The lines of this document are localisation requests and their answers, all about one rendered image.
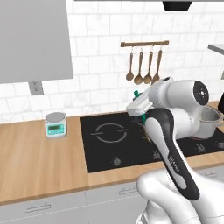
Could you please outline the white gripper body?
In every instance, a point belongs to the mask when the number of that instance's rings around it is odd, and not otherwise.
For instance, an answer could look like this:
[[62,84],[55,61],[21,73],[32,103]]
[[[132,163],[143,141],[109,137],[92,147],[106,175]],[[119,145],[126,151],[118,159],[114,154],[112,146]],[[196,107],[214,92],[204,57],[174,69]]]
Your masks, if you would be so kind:
[[126,107],[130,116],[140,116],[145,114],[153,103],[149,100],[148,94],[140,94],[132,103]]

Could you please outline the wooden hanging spatula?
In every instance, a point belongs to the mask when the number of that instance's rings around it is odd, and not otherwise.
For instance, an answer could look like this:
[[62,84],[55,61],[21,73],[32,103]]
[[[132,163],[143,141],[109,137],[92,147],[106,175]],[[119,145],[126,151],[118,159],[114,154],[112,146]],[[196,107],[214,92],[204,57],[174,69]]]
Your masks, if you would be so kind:
[[162,49],[160,49],[158,51],[158,56],[157,56],[157,71],[152,78],[151,85],[153,85],[155,82],[159,81],[159,79],[160,79],[159,78],[159,68],[160,68],[160,63],[161,63],[161,59],[162,59],[162,54],[163,54],[163,51],[162,51]]

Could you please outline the silver pot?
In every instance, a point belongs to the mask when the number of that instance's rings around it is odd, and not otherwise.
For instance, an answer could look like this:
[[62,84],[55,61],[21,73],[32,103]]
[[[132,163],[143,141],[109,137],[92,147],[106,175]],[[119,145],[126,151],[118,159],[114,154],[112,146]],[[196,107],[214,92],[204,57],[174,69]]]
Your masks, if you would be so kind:
[[199,131],[196,137],[203,139],[212,137],[216,128],[223,124],[224,115],[214,107],[205,106],[201,113]]

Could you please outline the wooden hanging spoon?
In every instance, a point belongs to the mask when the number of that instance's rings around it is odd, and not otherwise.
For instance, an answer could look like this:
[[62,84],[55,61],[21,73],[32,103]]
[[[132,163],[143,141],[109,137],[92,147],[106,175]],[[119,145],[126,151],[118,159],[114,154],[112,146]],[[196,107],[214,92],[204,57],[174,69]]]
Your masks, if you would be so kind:
[[129,71],[126,74],[127,81],[131,81],[134,77],[134,74],[132,73],[132,61],[133,61],[133,52],[131,52],[129,56]]
[[141,75],[142,62],[143,62],[143,52],[140,52],[140,54],[139,54],[138,75],[134,79],[134,83],[137,84],[137,85],[140,85],[143,82],[143,77]]
[[152,58],[153,58],[153,51],[150,51],[150,56],[149,56],[149,65],[148,65],[148,73],[144,76],[143,82],[145,84],[150,84],[151,83],[151,63],[152,63]]

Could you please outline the black hob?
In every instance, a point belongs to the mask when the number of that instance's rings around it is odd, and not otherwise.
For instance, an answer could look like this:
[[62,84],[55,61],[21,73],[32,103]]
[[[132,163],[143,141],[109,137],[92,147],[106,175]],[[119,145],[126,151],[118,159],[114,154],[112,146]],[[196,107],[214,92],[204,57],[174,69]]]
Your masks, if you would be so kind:
[[[147,139],[138,116],[126,112],[83,116],[80,127],[89,173],[162,160],[153,158],[158,147]],[[120,165],[113,164],[115,157],[121,159]]]

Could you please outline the dark appliance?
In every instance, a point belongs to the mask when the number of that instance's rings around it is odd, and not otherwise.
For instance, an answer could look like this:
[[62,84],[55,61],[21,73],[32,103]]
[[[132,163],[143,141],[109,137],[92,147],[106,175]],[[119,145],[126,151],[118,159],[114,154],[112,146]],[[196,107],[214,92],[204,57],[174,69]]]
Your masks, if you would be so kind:
[[224,92],[220,98],[219,104],[218,104],[218,110],[224,114]]

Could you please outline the teal kitchen scale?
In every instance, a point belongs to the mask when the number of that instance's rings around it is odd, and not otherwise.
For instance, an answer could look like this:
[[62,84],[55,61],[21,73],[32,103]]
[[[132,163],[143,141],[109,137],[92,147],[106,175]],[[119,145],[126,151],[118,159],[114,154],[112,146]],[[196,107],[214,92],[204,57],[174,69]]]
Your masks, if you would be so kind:
[[52,112],[45,116],[45,135],[48,138],[61,138],[67,135],[67,115]]

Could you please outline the grey drawer front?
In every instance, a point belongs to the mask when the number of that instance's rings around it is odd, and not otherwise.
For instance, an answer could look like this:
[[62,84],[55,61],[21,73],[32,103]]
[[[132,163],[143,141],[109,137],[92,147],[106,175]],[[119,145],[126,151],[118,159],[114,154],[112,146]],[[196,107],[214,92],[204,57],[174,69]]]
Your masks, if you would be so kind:
[[137,184],[129,182],[86,191],[89,224],[136,224],[147,200],[138,191],[120,195],[127,186]]
[[[25,212],[31,204],[36,207],[45,203],[52,208]],[[85,193],[72,192],[0,206],[0,224],[88,224]]]
[[224,181],[224,165],[214,166],[214,167],[209,167],[206,169],[198,170],[198,173],[200,173],[203,176],[204,176],[205,172],[216,172],[218,175],[217,175],[217,177],[215,177],[213,179],[218,179],[218,180]]

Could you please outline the black extractor hood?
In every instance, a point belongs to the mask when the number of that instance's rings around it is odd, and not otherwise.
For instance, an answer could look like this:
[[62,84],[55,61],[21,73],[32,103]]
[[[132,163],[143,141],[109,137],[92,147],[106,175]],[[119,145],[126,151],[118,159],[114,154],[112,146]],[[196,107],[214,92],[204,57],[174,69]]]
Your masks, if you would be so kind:
[[163,6],[166,11],[188,11],[191,4],[189,1],[163,1]]

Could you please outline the green handled utensil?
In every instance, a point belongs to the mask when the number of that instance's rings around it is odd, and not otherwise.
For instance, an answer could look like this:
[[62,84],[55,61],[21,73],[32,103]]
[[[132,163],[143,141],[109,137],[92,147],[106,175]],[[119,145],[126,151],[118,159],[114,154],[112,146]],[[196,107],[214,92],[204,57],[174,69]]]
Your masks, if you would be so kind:
[[[134,101],[136,98],[138,98],[140,95],[141,95],[141,93],[139,93],[138,90],[135,90],[135,91],[134,91],[134,98],[133,98],[133,101]],[[138,118],[141,120],[142,124],[145,124],[145,122],[146,122],[146,114],[139,115]]]

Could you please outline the wooden utensil rail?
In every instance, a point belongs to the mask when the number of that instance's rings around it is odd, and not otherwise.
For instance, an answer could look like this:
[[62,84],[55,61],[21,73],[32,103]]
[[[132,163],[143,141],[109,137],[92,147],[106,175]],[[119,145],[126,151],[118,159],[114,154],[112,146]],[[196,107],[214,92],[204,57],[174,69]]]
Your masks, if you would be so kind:
[[121,42],[120,47],[135,47],[135,46],[168,46],[169,40],[152,41],[152,42]]

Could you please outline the grey wall shelf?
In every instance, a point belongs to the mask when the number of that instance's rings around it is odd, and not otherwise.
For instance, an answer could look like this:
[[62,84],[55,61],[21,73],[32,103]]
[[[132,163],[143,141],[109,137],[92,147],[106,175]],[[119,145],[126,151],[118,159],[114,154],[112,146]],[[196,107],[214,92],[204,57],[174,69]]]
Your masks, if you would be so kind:
[[211,44],[207,48],[224,55],[224,44]]

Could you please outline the grey wall socket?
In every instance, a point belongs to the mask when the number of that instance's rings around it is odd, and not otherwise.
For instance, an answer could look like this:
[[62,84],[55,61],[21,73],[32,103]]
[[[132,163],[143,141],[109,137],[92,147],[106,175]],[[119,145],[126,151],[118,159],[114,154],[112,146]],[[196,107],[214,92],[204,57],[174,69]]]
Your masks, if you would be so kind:
[[30,81],[29,88],[31,95],[42,95],[44,93],[41,81]]

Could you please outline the grey wall cupboard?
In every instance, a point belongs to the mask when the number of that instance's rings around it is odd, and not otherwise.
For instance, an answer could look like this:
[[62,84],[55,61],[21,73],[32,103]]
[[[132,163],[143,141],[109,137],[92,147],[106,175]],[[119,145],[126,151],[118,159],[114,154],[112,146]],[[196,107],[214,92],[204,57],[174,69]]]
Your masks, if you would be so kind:
[[72,77],[66,0],[0,0],[0,84]]

